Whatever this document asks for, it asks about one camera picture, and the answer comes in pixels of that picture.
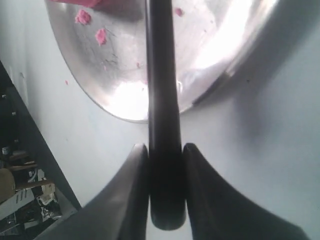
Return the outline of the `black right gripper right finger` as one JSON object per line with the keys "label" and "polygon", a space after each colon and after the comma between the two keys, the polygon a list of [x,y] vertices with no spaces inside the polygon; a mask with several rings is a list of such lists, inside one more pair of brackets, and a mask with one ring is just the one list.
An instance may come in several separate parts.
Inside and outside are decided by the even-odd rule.
{"label": "black right gripper right finger", "polygon": [[197,146],[183,148],[186,201],[195,240],[306,240],[297,225],[246,198],[209,164]]}

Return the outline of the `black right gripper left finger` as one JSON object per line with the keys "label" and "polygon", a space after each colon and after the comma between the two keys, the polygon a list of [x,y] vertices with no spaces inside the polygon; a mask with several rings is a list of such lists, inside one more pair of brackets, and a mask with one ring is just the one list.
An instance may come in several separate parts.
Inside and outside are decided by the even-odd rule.
{"label": "black right gripper left finger", "polygon": [[39,240],[144,240],[148,218],[148,150],[136,144],[109,184]]}

